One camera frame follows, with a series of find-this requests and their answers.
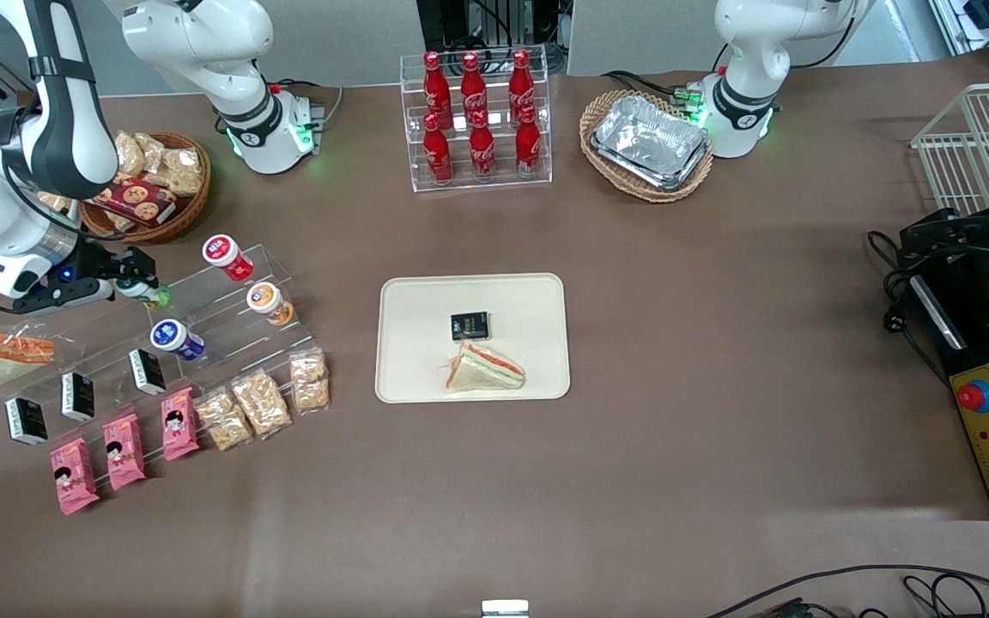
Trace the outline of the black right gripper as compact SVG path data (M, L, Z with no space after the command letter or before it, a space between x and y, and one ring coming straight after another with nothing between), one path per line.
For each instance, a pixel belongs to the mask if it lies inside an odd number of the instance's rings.
M140 247L110 247L98 241L79 241L72 250L72 282L87 279L127 279L130 292L158 289L161 283L153 258Z

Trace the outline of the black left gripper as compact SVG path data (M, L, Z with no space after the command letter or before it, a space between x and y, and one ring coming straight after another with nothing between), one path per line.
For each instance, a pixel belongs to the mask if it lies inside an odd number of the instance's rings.
M960 216L954 209L939 209L901 230L902 261L962 255L989 258L988 210Z

